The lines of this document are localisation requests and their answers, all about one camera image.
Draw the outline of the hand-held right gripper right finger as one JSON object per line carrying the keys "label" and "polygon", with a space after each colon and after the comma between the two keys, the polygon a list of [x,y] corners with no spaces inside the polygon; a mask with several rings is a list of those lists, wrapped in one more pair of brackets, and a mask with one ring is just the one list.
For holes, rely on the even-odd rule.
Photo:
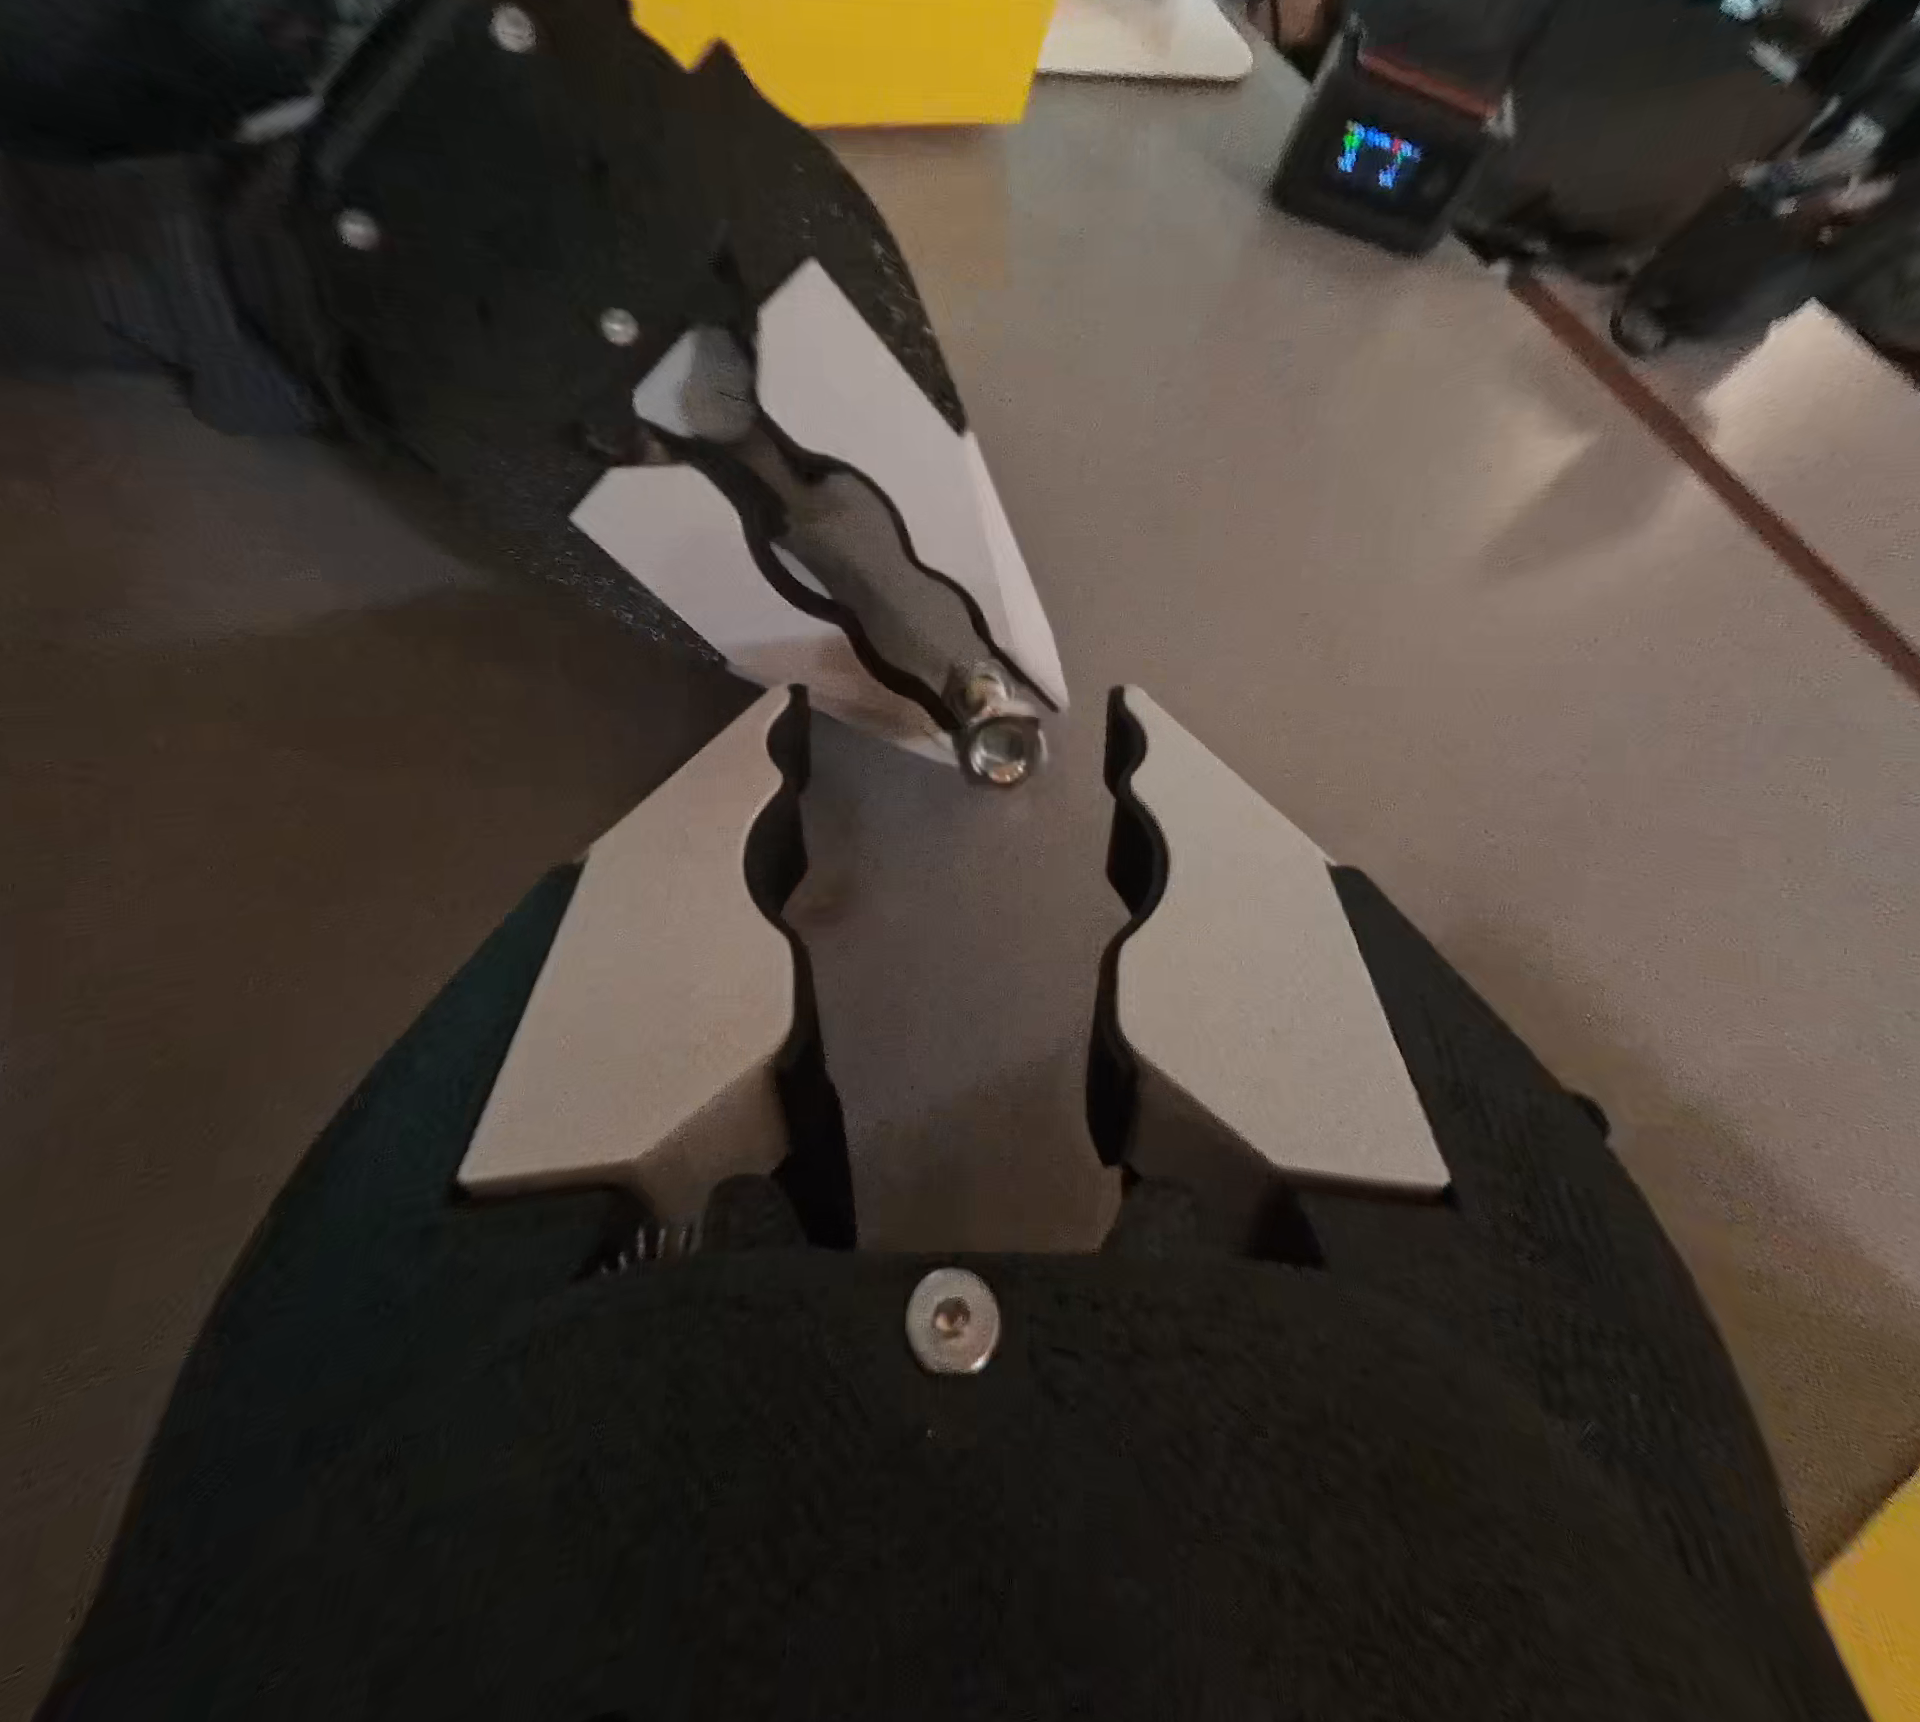
{"label": "hand-held right gripper right finger", "polygon": [[1111,689],[1107,878],[1086,1125],[1126,1184],[1169,1182],[1240,1250],[1301,1195],[1438,1210],[1451,1168],[1332,856],[1136,684]]}

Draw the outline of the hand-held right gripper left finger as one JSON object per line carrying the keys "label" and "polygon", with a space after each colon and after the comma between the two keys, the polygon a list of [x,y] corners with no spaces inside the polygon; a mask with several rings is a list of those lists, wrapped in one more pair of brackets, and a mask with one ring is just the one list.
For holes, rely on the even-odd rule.
{"label": "hand-held right gripper left finger", "polygon": [[581,860],[457,1182],[473,1198],[611,1188],[690,1225],[735,1175],[782,1184],[853,1250],[842,1098],[808,949],[811,701],[774,686]]}

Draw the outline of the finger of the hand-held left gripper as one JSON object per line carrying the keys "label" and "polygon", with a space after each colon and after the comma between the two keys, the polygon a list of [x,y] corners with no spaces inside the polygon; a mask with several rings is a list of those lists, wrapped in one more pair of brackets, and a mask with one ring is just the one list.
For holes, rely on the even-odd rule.
{"label": "finger of the hand-held left gripper", "polygon": [[684,463],[602,473],[571,523],[747,682],[805,686],[815,709],[931,764],[957,761],[927,709],[889,692],[835,621],[766,580],[729,498]]}
{"label": "finger of the hand-held left gripper", "polygon": [[1000,664],[1069,705],[1055,629],[984,451],[817,257],[740,333],[693,326],[637,382],[651,449],[732,505],[754,562],[842,629],[895,696],[947,711],[951,671]]}

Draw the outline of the person's left forearm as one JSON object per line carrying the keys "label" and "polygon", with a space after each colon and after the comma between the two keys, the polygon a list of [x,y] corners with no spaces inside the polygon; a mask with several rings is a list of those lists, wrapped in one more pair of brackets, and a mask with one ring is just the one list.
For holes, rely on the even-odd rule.
{"label": "person's left forearm", "polygon": [[325,315],[296,174],[288,142],[107,162],[7,150],[5,371],[149,373],[216,432],[400,462]]}

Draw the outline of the black device with screen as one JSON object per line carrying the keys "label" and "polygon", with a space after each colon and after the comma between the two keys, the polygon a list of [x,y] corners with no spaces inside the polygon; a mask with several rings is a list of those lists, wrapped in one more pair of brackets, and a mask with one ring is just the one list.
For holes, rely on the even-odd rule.
{"label": "black device with screen", "polygon": [[1519,131],[1519,85],[1566,0],[1349,0],[1268,198],[1401,255],[1448,236]]}

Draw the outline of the black pouch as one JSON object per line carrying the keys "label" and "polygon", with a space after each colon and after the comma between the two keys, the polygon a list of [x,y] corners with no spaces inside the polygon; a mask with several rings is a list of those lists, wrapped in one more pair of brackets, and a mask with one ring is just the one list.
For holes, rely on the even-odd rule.
{"label": "black pouch", "polygon": [[1802,190],[1743,181],[1634,273],[1609,317],[1631,358],[1763,335],[1819,305],[1872,346],[1916,351],[1916,163]]}

